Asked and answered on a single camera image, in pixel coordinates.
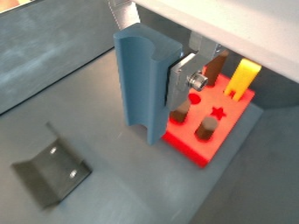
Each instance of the dark gray floor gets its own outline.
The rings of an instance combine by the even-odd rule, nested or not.
[[[299,223],[299,106],[264,112],[192,224]]]
[[[186,224],[251,131],[262,110],[251,105],[206,169],[145,129],[124,125],[115,52],[0,116],[0,223]],[[55,136],[51,122],[87,159],[92,174],[52,209],[35,204],[11,164],[32,158]]]

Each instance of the screw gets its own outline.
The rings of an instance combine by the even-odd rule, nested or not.
[[[56,150],[57,150],[57,148],[56,147],[52,147],[51,154],[53,154]]]
[[[208,83],[208,78],[202,75],[200,71],[196,72],[188,80],[190,87],[194,88],[198,92],[203,90],[207,83]]]
[[[71,173],[69,173],[69,178],[73,179],[77,175],[77,171],[73,170]]]

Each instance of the yellow peg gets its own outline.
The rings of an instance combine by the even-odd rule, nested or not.
[[[248,89],[248,85],[256,78],[262,66],[251,61],[250,59],[243,59],[238,64],[238,69],[231,77],[227,88],[224,90],[224,95],[235,93],[232,96],[234,101],[239,101],[242,95]]]

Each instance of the red base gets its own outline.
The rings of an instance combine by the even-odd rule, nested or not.
[[[228,83],[230,79],[220,75],[215,87],[206,87],[202,92],[191,90],[191,109],[184,123],[170,119],[163,135],[163,140],[200,167],[211,161],[255,95],[255,92],[247,90],[242,99],[234,101],[223,94]],[[204,116],[210,115],[219,120],[219,127],[211,139],[202,141],[194,133]]]

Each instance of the star-shaped hole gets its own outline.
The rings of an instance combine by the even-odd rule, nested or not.
[[[215,108],[215,107],[212,107],[212,111],[210,115],[215,116],[218,120],[220,120],[223,116],[227,116],[227,114],[223,111],[223,108]]]

